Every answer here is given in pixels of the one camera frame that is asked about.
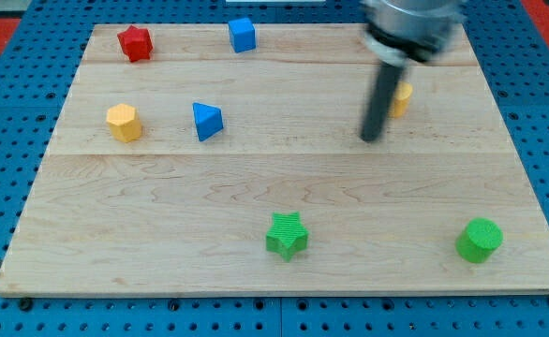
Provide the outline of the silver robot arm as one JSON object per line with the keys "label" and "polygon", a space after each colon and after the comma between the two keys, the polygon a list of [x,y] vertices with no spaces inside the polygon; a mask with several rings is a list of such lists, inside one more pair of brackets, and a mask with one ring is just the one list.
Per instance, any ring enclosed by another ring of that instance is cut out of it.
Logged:
{"label": "silver robot arm", "polygon": [[462,0],[363,0],[364,44],[393,66],[428,63],[450,45]]}

